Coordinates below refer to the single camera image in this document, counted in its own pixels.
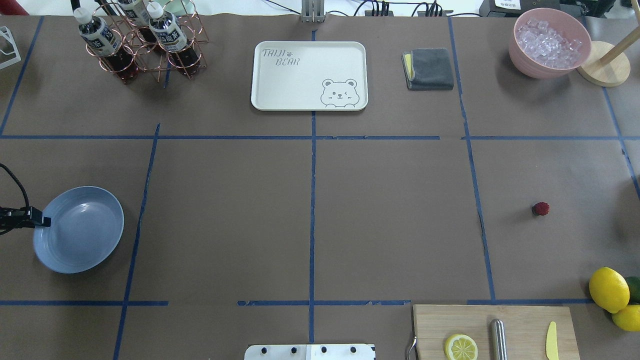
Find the bear drawing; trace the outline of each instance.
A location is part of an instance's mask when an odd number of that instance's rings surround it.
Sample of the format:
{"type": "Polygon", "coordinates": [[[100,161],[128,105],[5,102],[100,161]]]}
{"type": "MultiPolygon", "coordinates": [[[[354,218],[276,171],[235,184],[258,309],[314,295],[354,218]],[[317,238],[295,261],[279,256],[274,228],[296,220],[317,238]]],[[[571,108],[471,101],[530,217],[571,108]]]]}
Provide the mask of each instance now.
{"type": "Polygon", "coordinates": [[[355,108],[360,96],[356,92],[356,81],[349,79],[343,83],[326,79],[322,82],[324,92],[320,101],[327,108],[355,108]]]}

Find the gray cloth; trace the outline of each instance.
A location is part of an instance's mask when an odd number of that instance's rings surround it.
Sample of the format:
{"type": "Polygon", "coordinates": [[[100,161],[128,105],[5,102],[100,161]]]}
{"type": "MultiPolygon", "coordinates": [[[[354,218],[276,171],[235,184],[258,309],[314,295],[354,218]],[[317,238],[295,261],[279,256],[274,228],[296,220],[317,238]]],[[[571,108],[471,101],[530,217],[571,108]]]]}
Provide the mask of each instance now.
{"type": "Polygon", "coordinates": [[[412,63],[406,64],[404,56],[404,76],[409,90],[451,90],[453,89],[453,73],[447,49],[414,49],[411,50],[412,63]],[[407,66],[413,69],[413,77],[407,66]]]}

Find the pink bowl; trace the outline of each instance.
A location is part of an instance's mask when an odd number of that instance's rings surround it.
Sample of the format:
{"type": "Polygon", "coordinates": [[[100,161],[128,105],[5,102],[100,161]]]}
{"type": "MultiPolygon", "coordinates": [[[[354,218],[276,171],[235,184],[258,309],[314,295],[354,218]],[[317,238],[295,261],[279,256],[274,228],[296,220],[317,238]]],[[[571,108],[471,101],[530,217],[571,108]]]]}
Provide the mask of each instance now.
{"type": "Polygon", "coordinates": [[[536,79],[551,79],[565,75],[587,61],[590,52],[591,37],[589,36],[587,29],[585,29],[584,26],[571,15],[556,9],[537,8],[523,13],[513,26],[511,39],[509,40],[509,57],[511,57],[513,65],[515,65],[523,74],[536,79]],[[569,69],[554,69],[552,67],[536,63],[535,60],[525,54],[524,50],[516,41],[516,32],[522,26],[526,25],[527,21],[532,17],[538,20],[548,21],[549,27],[554,28],[559,33],[562,33],[562,36],[567,40],[578,39],[582,42],[582,47],[579,50],[580,58],[573,67],[569,69]]]}

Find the round wooden base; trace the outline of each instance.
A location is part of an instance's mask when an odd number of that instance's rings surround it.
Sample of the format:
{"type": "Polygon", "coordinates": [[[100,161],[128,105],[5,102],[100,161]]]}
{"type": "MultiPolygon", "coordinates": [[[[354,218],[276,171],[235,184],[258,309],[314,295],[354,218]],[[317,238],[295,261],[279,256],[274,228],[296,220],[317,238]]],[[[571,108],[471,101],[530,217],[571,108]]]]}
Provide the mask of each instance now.
{"type": "Polygon", "coordinates": [[[627,55],[621,53],[607,65],[600,63],[601,57],[613,47],[608,42],[592,41],[589,58],[578,68],[580,75],[600,86],[612,87],[624,83],[631,73],[631,64],[627,55]]]}

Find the white bottle cap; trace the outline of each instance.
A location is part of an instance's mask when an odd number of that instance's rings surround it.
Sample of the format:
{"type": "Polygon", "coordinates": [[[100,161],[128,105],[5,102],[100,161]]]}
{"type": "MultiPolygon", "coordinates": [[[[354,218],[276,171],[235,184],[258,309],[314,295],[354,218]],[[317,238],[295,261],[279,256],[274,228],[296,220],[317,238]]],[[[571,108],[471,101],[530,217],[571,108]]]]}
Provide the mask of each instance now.
{"type": "Polygon", "coordinates": [[[89,22],[91,22],[93,13],[86,8],[77,8],[74,10],[74,17],[80,24],[88,24],[89,22]]]}
{"type": "Polygon", "coordinates": [[[159,19],[164,14],[164,9],[162,9],[162,5],[158,3],[149,2],[147,5],[147,11],[149,12],[149,16],[153,19],[159,19]]]}

